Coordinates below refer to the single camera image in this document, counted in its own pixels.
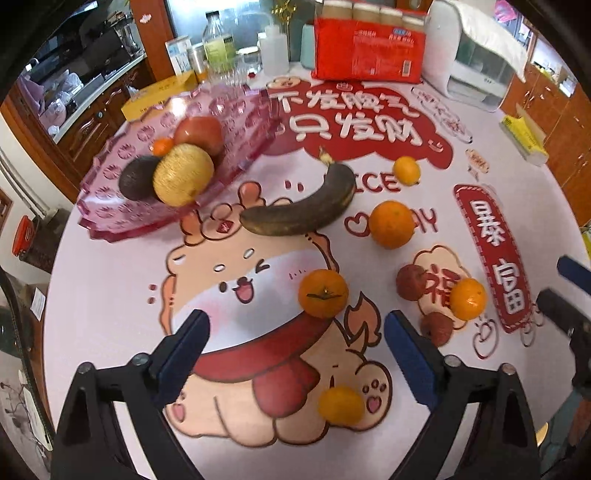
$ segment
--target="plate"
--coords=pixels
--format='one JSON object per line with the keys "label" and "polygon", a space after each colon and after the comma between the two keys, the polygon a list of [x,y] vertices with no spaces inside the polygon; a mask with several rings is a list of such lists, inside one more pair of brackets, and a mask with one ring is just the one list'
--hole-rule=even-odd
{"label": "plate", "polygon": [[[140,155],[150,155],[155,140],[171,137],[188,116],[213,115],[220,120],[225,147],[220,166],[195,203],[169,207],[157,199],[134,201],[119,191],[119,176]],[[277,100],[266,90],[247,86],[207,84],[150,107],[139,119],[126,123],[94,158],[81,183],[76,202],[91,238],[116,242],[153,232],[177,221],[195,208],[207,207],[234,179],[244,173],[275,138],[280,124]]]}

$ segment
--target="yellow box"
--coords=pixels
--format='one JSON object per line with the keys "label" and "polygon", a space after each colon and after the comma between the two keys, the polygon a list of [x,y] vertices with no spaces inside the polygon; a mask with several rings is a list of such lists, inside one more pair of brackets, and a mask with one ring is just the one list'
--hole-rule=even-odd
{"label": "yellow box", "polygon": [[197,78],[193,71],[169,77],[160,82],[153,83],[146,88],[142,88],[125,102],[121,111],[127,120],[135,120],[142,116],[152,105],[165,103],[170,97],[182,92],[189,92],[196,87]]}

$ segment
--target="overripe banana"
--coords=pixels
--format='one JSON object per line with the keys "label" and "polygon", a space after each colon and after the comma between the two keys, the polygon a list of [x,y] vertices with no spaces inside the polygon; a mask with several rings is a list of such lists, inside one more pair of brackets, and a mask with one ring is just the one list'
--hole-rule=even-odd
{"label": "overripe banana", "polygon": [[334,222],[353,200],[355,174],[347,165],[334,163],[322,148],[320,161],[329,166],[322,187],[295,203],[248,208],[240,215],[242,226],[258,235],[286,236],[303,235]]}

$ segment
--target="glass bottle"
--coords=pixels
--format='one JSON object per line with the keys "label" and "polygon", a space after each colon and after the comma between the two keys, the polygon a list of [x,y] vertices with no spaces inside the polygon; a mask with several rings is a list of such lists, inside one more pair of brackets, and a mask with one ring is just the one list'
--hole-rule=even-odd
{"label": "glass bottle", "polygon": [[205,17],[207,27],[203,31],[203,47],[207,62],[213,70],[228,69],[236,56],[232,33],[224,29],[218,10],[207,12]]}

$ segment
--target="yellow package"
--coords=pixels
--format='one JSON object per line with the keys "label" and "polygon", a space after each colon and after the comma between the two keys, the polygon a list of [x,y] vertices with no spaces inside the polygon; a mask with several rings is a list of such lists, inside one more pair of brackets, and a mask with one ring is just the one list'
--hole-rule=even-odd
{"label": "yellow package", "polygon": [[135,120],[142,116],[148,108],[158,103],[165,103],[170,97],[179,93],[189,92],[197,87],[195,72],[185,72],[181,75],[169,77],[160,82],[142,88],[132,98],[127,100],[121,111],[127,120]]}
{"label": "yellow package", "polygon": [[527,125],[524,117],[505,115],[501,124],[521,147],[521,154],[530,163],[541,166],[548,160],[548,152]]}
{"label": "yellow package", "polygon": [[532,134],[530,129],[525,123],[525,119],[515,118],[513,116],[505,115],[503,119],[503,125],[505,125],[519,143],[528,151],[546,153],[544,147],[538,142],[536,137]]}

